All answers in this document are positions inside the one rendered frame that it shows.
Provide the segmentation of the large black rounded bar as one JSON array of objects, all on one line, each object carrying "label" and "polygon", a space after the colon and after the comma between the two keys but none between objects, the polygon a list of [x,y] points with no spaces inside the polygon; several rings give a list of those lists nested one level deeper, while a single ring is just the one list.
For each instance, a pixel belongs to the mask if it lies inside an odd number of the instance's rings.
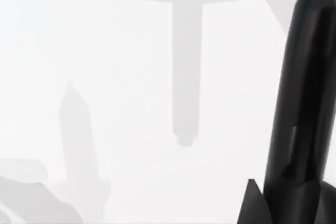
[{"label": "large black rounded bar", "polygon": [[336,108],[336,0],[297,0],[263,195],[272,224],[314,224]]}]

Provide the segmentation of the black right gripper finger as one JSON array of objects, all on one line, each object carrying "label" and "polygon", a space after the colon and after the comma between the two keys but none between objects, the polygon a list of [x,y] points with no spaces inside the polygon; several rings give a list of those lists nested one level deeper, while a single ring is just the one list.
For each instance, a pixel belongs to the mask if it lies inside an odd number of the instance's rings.
[{"label": "black right gripper finger", "polygon": [[254,179],[247,182],[237,224],[272,224],[268,205]]}]

